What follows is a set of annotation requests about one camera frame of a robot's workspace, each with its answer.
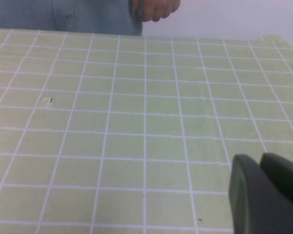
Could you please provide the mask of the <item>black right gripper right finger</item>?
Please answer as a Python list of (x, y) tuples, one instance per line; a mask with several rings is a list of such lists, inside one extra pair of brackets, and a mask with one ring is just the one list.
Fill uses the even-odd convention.
[(262, 212), (293, 212), (293, 162), (264, 153), (259, 163), (259, 206)]

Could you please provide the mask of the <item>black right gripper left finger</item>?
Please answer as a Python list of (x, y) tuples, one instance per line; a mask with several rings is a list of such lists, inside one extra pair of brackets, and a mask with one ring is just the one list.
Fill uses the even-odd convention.
[(259, 163), (235, 155), (229, 200), (236, 234), (293, 234), (293, 212), (262, 212), (259, 206)]

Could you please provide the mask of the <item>person's left hand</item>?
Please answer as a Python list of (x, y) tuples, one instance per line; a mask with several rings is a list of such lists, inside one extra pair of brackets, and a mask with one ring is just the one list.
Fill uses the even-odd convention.
[(142, 22), (158, 22), (174, 13), (180, 3), (180, 0), (132, 0), (131, 11), (138, 13)]

